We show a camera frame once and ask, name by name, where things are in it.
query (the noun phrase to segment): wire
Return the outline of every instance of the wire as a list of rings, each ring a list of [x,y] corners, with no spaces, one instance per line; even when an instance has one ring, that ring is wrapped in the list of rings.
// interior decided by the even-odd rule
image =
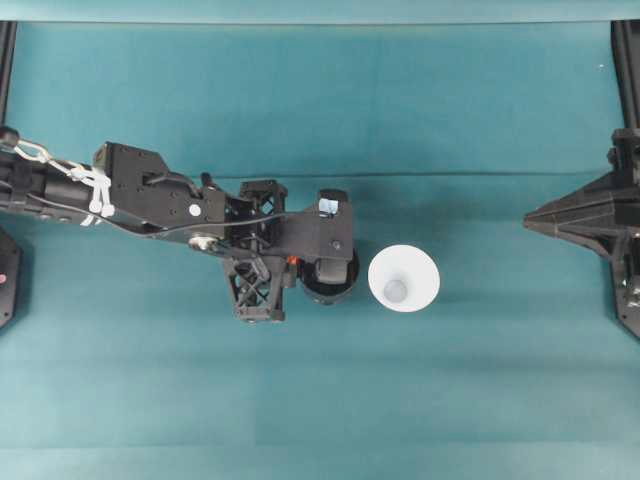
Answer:
[[[4,180],[0,180],[0,186],[5,187],[5,188],[9,188],[11,190],[13,190],[13,186],[8,183],[5,182]],[[136,230],[135,228],[132,227],[128,227],[126,225],[122,225],[120,223],[114,222],[112,220],[109,220],[106,217],[103,217],[102,215],[96,214],[96,213],[92,213],[89,210],[85,210],[84,208],[78,208],[78,207],[74,207],[71,205],[66,205],[64,203],[58,203],[58,202],[54,202],[52,200],[47,200],[46,198],[42,198],[38,195],[35,195],[33,193],[27,193],[27,197],[36,200],[40,203],[43,203],[44,205],[49,205],[51,207],[56,207],[56,208],[62,208],[65,210],[69,210],[72,212],[76,212],[76,213],[82,213],[84,215],[92,215],[96,218],[99,218],[100,220],[102,220],[104,223],[111,225],[112,227],[115,227],[119,230],[122,230],[124,232],[127,232],[129,234],[135,235],[137,237],[141,237],[141,238],[154,238],[157,237],[158,235],[166,235],[169,233],[175,233],[175,232],[181,232],[184,230],[191,230],[191,229],[196,229],[196,228],[207,228],[207,227],[241,227],[241,226],[245,226],[245,225],[254,225],[257,223],[266,223],[266,222],[271,222],[273,220],[276,220],[278,218],[285,218],[285,217],[290,217],[293,215],[300,215],[300,214],[311,214],[311,215],[316,215],[316,212],[281,212],[281,213],[274,213],[271,215],[268,215],[266,217],[261,217],[261,218],[251,218],[248,220],[236,220],[236,221],[231,221],[231,222],[207,222],[207,223],[193,223],[191,225],[179,225],[177,227],[169,227],[169,228],[159,228],[157,230],[154,230],[152,232],[142,232],[140,230]]]
[[[26,152],[23,147],[31,150],[32,153],[35,151],[36,155]],[[92,188],[93,196],[91,203],[89,203],[89,211],[91,213],[100,213],[103,217],[111,217],[115,213],[115,207],[109,200],[111,180],[105,175],[102,169],[96,168],[95,166],[87,167],[86,165],[62,158],[55,159],[44,145],[23,138],[18,139],[18,143],[13,147],[13,151],[25,160],[49,165],[73,181],[82,182]],[[80,225],[90,225],[93,218],[92,215],[87,215]]]

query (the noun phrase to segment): metal frame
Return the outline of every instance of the metal frame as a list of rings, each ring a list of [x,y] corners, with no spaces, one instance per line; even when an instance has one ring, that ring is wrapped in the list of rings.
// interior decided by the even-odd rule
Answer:
[[[4,124],[11,83],[17,22],[0,22],[0,125]]]
[[[611,49],[626,126],[613,133],[612,171],[527,214],[524,226],[609,261],[618,319],[640,338],[640,20],[612,22]]]

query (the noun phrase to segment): white zip tie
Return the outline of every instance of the white zip tie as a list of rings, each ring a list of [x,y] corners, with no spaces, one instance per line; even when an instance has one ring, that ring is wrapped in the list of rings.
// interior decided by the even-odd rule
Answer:
[[[37,152],[36,155],[27,153],[22,147],[30,148]],[[103,217],[111,217],[115,214],[115,207],[111,204],[109,198],[109,189],[111,188],[111,179],[105,173],[96,167],[85,167],[84,165],[70,160],[56,160],[53,158],[49,150],[39,143],[30,142],[29,140],[20,139],[18,145],[14,147],[14,151],[25,160],[49,164],[74,182],[81,182],[93,189],[91,202],[89,203],[89,211]],[[64,164],[70,165],[72,168],[65,167]],[[100,223],[100,219],[94,215],[87,217],[80,225],[87,227],[96,219],[95,225]]]

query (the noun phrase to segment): black robotic arm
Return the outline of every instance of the black robotic arm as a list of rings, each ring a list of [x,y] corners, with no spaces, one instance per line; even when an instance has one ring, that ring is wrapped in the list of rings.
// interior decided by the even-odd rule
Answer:
[[[275,180],[245,182],[231,195],[207,173],[197,186],[159,154],[127,145],[105,143],[92,166],[56,159],[8,127],[0,127],[0,147],[0,210],[86,227],[108,223],[221,257],[243,320],[284,320],[283,289],[298,279],[315,301],[331,304],[358,276],[343,191],[321,190],[304,211],[286,212],[287,189]],[[2,288],[0,296],[11,296]]]

